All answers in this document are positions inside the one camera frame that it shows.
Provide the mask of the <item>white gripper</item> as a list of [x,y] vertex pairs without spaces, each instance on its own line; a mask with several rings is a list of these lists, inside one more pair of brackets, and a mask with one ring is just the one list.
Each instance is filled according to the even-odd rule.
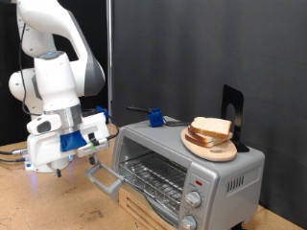
[[[84,157],[108,147],[106,116],[103,113],[83,118],[77,128],[82,141],[72,133],[61,134],[62,121],[59,115],[41,115],[27,124],[30,135],[27,139],[27,149],[31,162],[35,166],[44,165],[76,154]],[[94,156],[89,157],[91,165],[96,164]],[[60,169],[55,171],[56,177],[61,177]]]

